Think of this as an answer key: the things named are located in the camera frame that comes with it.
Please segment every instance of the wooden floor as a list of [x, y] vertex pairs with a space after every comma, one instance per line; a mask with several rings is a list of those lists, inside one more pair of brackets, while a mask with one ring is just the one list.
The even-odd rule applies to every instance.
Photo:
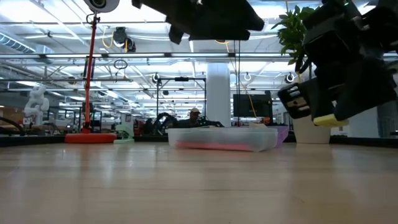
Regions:
[[398, 150], [0, 149], [0, 223], [398, 223]]

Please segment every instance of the potted plant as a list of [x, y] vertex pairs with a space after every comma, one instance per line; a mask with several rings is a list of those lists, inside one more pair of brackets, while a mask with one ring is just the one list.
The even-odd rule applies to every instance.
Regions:
[[[302, 45], [305, 35], [305, 27], [302, 21], [309, 17], [316, 9], [303, 7], [300, 9], [295, 6], [294, 11], [289, 11], [280, 15], [280, 22], [275, 24], [272, 29], [279, 25], [284, 26], [278, 30], [279, 43], [283, 46], [280, 53], [289, 54], [292, 59], [288, 64], [295, 64], [295, 72], [298, 76], [298, 82], [302, 82], [302, 73], [309, 68], [308, 77], [312, 78], [312, 63], [304, 60], [305, 50]], [[317, 143], [327, 144], [330, 140], [330, 128], [315, 126], [311, 116], [305, 118], [293, 119], [294, 134], [297, 143]]]

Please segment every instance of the clear plastic container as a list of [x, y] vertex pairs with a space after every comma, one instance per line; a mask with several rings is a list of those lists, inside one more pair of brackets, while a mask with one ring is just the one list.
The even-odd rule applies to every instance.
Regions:
[[259, 152], [275, 147], [277, 138], [274, 128], [169, 129], [170, 146], [179, 148]]
[[288, 126], [267, 126], [267, 127], [278, 130], [278, 142], [276, 144], [276, 147], [280, 147], [287, 138], [287, 136], [289, 135], [289, 127]]

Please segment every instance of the green object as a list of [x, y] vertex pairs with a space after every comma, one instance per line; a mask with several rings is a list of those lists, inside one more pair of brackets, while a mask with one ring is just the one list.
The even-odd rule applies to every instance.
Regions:
[[303, 64], [303, 57], [305, 55], [303, 48], [303, 40], [305, 34], [305, 27], [302, 20], [308, 18], [316, 9], [311, 7], [304, 7], [300, 9], [298, 6], [294, 7], [293, 11], [288, 11], [283, 15], [279, 15], [282, 20], [275, 24], [271, 29], [275, 29], [277, 26], [282, 25], [284, 28], [278, 30], [279, 43], [283, 45], [280, 54], [284, 55], [287, 51], [291, 51], [289, 55], [293, 58], [289, 61], [289, 65], [299, 63]]
[[127, 127], [126, 125], [119, 124], [115, 127], [116, 131], [123, 131], [126, 133], [126, 135], [122, 135], [122, 139], [117, 139], [113, 141], [115, 144], [125, 144], [125, 143], [130, 143], [134, 142], [134, 131]]

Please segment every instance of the red pole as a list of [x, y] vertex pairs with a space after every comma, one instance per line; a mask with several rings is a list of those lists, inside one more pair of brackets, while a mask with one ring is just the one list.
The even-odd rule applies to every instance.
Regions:
[[91, 33], [91, 46], [90, 46], [90, 55], [88, 57], [88, 70], [86, 74], [86, 121], [83, 126], [83, 133], [89, 134], [90, 131], [90, 79], [91, 79], [91, 71], [93, 66], [93, 54], [94, 54], [94, 44], [95, 44], [95, 32], [97, 30], [97, 12], [94, 14], [93, 19], [93, 32]]

